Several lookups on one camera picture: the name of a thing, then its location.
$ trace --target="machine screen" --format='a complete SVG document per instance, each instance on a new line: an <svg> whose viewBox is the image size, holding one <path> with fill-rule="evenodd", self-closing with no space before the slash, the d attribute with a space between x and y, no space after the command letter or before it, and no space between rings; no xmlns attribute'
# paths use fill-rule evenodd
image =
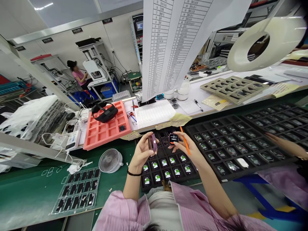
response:
<svg viewBox="0 0 308 231"><path fill-rule="evenodd" d="M137 31L143 30L143 21L136 22Z"/></svg>
<svg viewBox="0 0 308 231"><path fill-rule="evenodd" d="M91 75L93 76L94 79L99 79L103 77L99 71L92 72Z"/></svg>

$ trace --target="beige tray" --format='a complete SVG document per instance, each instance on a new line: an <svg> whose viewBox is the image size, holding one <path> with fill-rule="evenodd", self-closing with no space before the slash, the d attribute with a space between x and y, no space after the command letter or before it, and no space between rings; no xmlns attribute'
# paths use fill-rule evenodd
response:
<svg viewBox="0 0 308 231"><path fill-rule="evenodd" d="M269 85L236 76L227 79L218 78L200 86L201 89L234 104L240 104L268 87Z"/></svg>

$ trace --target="woman's right hand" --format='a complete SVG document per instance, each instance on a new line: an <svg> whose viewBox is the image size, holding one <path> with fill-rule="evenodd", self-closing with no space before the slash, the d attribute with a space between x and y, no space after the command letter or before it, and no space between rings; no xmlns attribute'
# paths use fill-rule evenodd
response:
<svg viewBox="0 0 308 231"><path fill-rule="evenodd" d="M199 149L197 148L196 144L193 142L193 140L186 134L183 132L174 132L174 134L178 135L180 137L181 140L179 143L174 142L175 146L169 146L169 149L173 149L172 152L175 152L177 149L180 149L181 151L183 151L192 161L192 163L197 167L201 167L202 165L209 165L207 163L207 161L205 160L204 156L201 154L201 152L199 151ZM191 155L188 154L187 149L186 149L186 145L184 142L184 138L186 139L188 148L190 150Z"/></svg>

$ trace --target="orange pen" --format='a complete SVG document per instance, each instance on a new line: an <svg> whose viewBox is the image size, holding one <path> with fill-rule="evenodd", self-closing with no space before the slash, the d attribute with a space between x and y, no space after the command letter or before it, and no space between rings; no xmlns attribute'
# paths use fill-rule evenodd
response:
<svg viewBox="0 0 308 231"><path fill-rule="evenodd" d="M188 155L191 155L191 154L190 154L190 150L189 150L189 148L188 148L188 144L187 144L187 141L186 141L185 137L183 137L183 139L184 139L184 142L185 142L185 146L186 146L186 149L187 149Z"/></svg>

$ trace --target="fan grille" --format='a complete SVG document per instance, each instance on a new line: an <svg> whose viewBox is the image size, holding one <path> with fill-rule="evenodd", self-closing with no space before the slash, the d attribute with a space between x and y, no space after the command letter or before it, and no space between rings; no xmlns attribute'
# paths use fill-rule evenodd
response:
<svg viewBox="0 0 308 231"><path fill-rule="evenodd" d="M105 173L113 173L120 168L122 155L116 149L108 149L99 160L99 169Z"/></svg>

